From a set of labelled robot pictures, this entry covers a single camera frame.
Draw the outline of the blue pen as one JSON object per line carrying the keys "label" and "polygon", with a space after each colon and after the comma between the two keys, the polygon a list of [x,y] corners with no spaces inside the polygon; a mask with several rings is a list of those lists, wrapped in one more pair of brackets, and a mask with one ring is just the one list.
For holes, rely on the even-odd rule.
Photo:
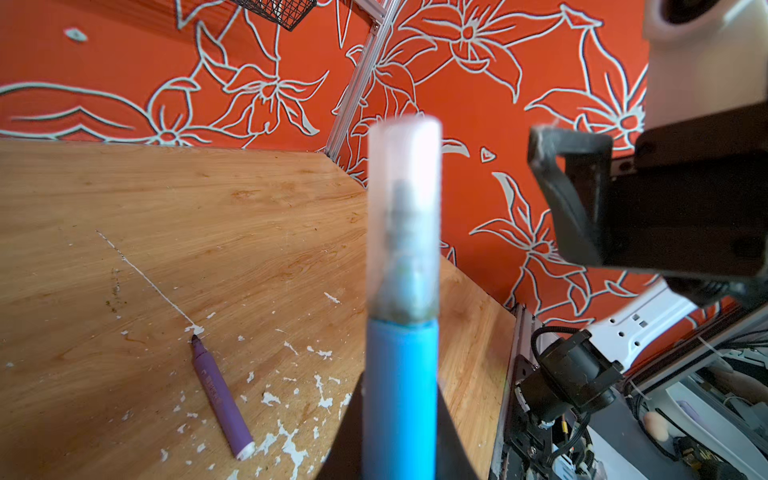
{"label": "blue pen", "polygon": [[362,477],[434,479],[438,322],[370,320],[363,376]]}

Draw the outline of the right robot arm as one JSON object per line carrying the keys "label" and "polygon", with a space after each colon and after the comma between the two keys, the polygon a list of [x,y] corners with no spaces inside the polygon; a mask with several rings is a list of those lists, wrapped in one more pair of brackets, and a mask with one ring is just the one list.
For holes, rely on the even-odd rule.
{"label": "right robot arm", "polygon": [[678,321],[725,297],[766,302],[765,103],[653,128],[620,158],[605,134],[536,126],[527,163],[565,260],[660,278],[590,326],[608,361],[628,369]]}

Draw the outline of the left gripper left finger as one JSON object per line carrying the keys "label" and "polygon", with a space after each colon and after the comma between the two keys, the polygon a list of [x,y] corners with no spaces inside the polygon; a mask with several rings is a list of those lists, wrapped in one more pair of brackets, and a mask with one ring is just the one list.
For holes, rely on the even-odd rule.
{"label": "left gripper left finger", "polygon": [[361,374],[316,480],[362,478],[363,385],[364,374]]}

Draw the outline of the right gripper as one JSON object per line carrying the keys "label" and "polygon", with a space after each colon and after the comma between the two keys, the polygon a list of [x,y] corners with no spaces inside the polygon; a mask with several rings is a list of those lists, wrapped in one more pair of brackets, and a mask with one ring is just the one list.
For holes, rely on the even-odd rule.
{"label": "right gripper", "polygon": [[610,184],[612,153],[608,135],[529,131],[527,164],[563,259],[659,274],[698,306],[766,302],[766,103],[646,131],[634,172]]}

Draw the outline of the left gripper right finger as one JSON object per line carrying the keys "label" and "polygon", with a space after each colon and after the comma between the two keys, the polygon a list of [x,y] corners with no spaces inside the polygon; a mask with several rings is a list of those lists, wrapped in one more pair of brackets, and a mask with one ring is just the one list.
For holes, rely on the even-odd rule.
{"label": "left gripper right finger", "polygon": [[478,479],[462,445],[441,389],[438,389],[436,439],[437,480]]}

